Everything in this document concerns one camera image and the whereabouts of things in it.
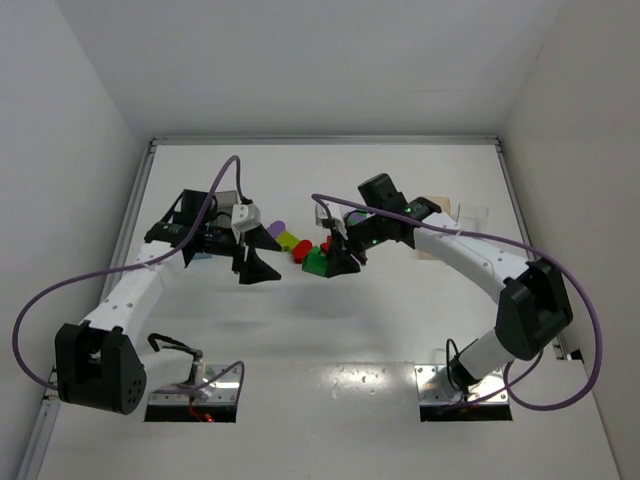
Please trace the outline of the red rounded lego brick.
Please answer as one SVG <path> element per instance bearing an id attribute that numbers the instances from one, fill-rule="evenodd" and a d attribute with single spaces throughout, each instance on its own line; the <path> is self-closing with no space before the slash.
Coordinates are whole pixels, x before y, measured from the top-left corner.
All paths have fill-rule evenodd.
<path id="1" fill-rule="evenodd" d="M 301 240 L 291 250 L 292 259 L 296 264 L 302 264 L 306 256 L 313 249 L 313 244 L 309 240 Z"/>

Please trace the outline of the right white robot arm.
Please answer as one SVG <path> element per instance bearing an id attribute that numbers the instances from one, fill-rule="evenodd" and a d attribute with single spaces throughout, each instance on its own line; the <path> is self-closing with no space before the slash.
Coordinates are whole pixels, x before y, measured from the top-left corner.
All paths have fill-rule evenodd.
<path id="1" fill-rule="evenodd" d="M 429 254 L 466 277 L 497 305 L 495 325 L 448 359 L 445 378 L 455 392 L 514 360 L 531 360 L 573 319 L 561 272 L 548 261 L 529 261 L 475 235 L 425 197 L 406 200 L 388 174 L 358 187 L 366 219 L 349 224 L 338 207 L 317 202 L 316 223 L 331 232 L 327 275 L 359 272 L 367 250 L 393 240 Z"/>

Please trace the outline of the green lego brick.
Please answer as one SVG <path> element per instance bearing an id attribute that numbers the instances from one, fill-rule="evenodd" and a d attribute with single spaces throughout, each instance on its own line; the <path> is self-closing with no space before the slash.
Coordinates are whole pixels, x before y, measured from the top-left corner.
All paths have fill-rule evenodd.
<path id="1" fill-rule="evenodd" d="M 313 246 L 302 261 L 302 271 L 308 274 L 326 278 L 328 260 L 321 248 Z"/>

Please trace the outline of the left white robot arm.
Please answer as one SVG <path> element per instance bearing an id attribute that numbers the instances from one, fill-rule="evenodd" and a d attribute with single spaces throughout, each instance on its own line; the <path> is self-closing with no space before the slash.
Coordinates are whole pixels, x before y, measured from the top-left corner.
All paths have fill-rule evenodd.
<path id="1" fill-rule="evenodd" d="M 258 250 L 279 250 L 261 223 L 256 204 L 239 197 L 219 225 L 215 195 L 185 190 L 145 234 L 131 265 L 104 301 L 78 324 L 55 336 L 55 366 L 61 401 L 122 415 L 134 412 L 150 393 L 199 396 L 214 383 L 205 375 L 204 354 L 159 333 L 150 350 L 136 343 L 163 292 L 199 254 L 227 256 L 242 285 L 278 281 L 280 273 Z"/>

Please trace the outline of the purple rounded lego brick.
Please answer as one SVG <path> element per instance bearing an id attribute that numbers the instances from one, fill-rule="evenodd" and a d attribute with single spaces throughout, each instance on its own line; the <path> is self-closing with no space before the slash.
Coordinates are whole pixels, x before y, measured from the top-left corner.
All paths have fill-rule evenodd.
<path id="1" fill-rule="evenodd" d="M 271 235 L 272 238 L 277 238 L 285 230 L 286 230 L 286 224 L 283 221 L 280 221 L 280 220 L 272 222 L 267 227 L 267 231 Z"/>

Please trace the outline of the lime green lego bricks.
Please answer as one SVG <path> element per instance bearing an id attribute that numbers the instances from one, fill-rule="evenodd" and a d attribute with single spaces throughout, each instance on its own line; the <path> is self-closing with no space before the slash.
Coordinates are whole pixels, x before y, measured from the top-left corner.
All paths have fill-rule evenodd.
<path id="1" fill-rule="evenodd" d="M 285 252 L 292 252 L 300 243 L 300 240 L 297 237 L 286 230 L 277 235 L 275 237 L 275 240 L 279 244 L 281 249 Z"/>

